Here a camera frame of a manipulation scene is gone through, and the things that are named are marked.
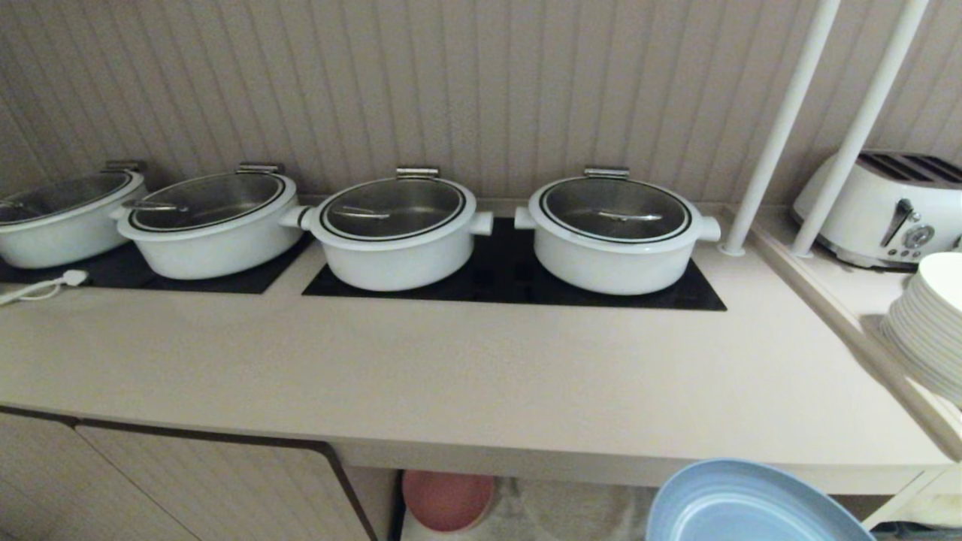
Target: toaster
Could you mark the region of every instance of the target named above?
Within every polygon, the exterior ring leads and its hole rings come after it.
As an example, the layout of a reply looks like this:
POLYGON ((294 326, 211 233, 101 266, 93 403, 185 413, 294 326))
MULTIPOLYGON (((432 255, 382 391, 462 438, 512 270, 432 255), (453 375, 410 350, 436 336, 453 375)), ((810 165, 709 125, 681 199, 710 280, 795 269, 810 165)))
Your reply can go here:
MULTIPOLYGON (((831 156, 792 205, 803 222, 815 205, 831 156)), ((935 156, 865 150, 848 174, 819 234, 819 244, 857 267, 914 269, 962 236, 962 168, 935 156)))

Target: cabinet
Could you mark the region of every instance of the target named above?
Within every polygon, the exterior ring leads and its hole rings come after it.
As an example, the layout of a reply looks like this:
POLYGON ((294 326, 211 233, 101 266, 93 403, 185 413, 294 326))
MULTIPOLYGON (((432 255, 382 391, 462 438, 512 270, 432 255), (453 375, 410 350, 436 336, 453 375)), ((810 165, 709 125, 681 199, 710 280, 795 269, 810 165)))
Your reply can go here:
POLYGON ((0 540, 196 541, 69 422, 0 411, 0 540))
POLYGON ((375 531, 325 444, 96 423, 77 431, 202 541, 374 541, 386 534, 394 472, 355 474, 365 479, 370 515, 380 517, 375 531))

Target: stainless steel lid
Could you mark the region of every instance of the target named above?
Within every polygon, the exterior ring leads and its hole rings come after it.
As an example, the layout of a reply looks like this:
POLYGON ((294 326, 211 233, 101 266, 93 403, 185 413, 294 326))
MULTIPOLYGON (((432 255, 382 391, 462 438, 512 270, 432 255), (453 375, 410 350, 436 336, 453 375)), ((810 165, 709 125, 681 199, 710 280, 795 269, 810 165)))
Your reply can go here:
POLYGON ((348 239, 397 240, 438 229, 464 208, 465 196, 441 179, 389 178, 337 195, 325 205, 321 223, 348 239))
POLYGON ((187 231, 255 213, 281 196, 281 178, 238 172, 186 180, 132 203, 130 223, 143 231, 187 231))
POLYGON ((560 182, 541 198, 544 213, 579 235, 617 243, 663 241, 691 225, 691 213, 671 193, 616 176, 560 182))
POLYGON ((129 173, 100 172, 41 186, 0 198, 0 225, 11 225, 63 214, 123 189, 129 173))

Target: toaster dial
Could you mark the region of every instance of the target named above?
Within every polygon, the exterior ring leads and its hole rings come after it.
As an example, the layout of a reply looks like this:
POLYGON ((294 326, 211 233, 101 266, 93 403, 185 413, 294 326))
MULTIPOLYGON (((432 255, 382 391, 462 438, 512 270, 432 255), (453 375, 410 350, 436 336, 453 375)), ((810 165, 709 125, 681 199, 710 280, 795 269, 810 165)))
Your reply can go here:
POLYGON ((935 228, 931 225, 919 225, 905 232, 905 239, 902 243, 906 248, 915 249, 925 245, 932 240, 935 235, 935 228))

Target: blue plate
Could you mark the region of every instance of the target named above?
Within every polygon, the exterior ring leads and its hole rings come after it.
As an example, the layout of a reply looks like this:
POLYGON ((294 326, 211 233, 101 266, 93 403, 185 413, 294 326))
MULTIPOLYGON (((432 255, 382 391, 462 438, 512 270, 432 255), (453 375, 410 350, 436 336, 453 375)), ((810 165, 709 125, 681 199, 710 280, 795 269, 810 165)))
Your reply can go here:
POLYGON ((873 541, 855 517, 800 479, 762 464, 693 464, 658 491, 646 541, 873 541))

